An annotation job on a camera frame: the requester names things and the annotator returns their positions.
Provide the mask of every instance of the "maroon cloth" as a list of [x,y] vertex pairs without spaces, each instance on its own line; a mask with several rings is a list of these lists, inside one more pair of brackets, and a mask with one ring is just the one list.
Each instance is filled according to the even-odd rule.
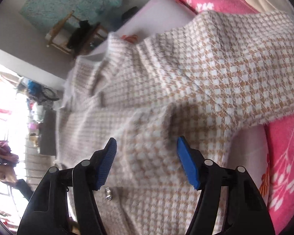
[[0,155],[8,155],[11,152],[11,149],[8,145],[8,141],[0,140]]

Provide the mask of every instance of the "checkered knit sweater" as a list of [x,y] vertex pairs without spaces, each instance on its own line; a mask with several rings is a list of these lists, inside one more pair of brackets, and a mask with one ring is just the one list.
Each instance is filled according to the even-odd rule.
[[[176,152],[184,135],[221,166],[244,127],[294,112],[294,18],[199,14],[132,45],[114,34],[102,62],[77,60],[58,113],[58,161],[73,167],[110,137],[118,151],[95,199],[108,234],[185,234],[199,193]],[[222,226],[224,199],[215,231]]]

